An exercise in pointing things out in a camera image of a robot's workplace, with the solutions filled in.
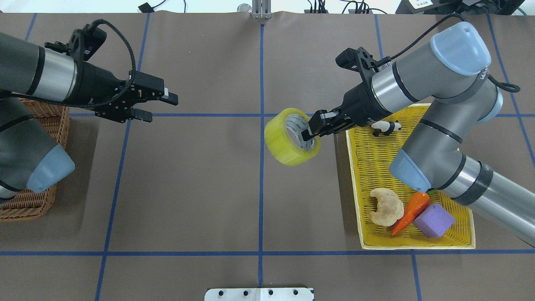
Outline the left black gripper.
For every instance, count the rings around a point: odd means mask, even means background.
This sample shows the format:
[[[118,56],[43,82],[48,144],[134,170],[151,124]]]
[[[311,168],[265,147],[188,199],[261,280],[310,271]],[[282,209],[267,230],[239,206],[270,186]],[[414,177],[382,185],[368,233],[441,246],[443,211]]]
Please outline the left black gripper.
[[[115,122],[152,122],[152,112],[134,106],[153,100],[179,104],[178,95],[164,88],[162,78],[137,72],[133,82],[128,84],[126,80],[118,80],[110,71],[88,62],[82,64],[81,70],[80,84],[72,91],[72,105],[91,110],[97,117]]]

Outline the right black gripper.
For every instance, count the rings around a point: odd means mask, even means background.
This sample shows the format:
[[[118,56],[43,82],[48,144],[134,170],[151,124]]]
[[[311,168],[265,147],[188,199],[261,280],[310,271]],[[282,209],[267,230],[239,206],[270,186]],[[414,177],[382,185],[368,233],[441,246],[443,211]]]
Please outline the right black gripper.
[[[317,136],[332,135],[349,128],[367,127],[391,115],[376,98],[371,84],[362,82],[346,92],[340,106],[327,110],[318,110],[309,120],[310,126],[324,126],[319,131],[307,128],[302,131],[303,141],[310,141]]]

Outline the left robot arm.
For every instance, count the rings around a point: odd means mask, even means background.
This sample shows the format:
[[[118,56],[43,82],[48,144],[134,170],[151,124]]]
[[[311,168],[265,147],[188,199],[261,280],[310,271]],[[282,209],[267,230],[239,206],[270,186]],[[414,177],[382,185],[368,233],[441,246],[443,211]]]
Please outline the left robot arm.
[[[162,78],[131,67],[126,79],[89,63],[107,38],[96,25],[76,29],[70,40],[38,46],[1,34],[1,204],[21,191],[41,193],[75,169],[61,143],[39,122],[35,105],[81,108],[113,122],[152,122],[139,103],[161,101],[178,105]]]

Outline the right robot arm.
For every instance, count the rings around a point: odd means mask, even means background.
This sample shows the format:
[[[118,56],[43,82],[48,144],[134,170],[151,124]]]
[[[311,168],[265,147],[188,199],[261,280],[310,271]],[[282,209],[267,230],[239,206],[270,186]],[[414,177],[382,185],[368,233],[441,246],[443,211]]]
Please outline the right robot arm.
[[[457,204],[534,245],[534,194],[459,151],[472,128],[492,119],[502,94],[490,80],[491,57],[473,25],[459,22],[391,66],[364,48],[344,50],[339,67],[362,82],[342,105],[319,110],[298,134],[304,141],[356,126],[370,126],[427,97],[434,101],[390,164],[390,173],[416,191],[438,189]]]

